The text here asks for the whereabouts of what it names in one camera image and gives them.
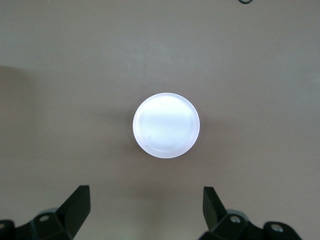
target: metal screw head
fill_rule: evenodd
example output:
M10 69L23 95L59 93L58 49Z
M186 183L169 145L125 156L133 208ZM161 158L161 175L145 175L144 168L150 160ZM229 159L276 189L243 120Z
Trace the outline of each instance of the metal screw head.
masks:
M44 221L47 221L48 219L49 219L49 216L48 215L44 215L44 216L39 218L39 222L44 222Z
M271 228L273 231L279 232L279 233L283 233L284 229L282 228L282 226L280 226L279 224L271 224Z
M230 217L231 222L235 223L235 224L239 224L241 222L240 218L236 215L233 215Z

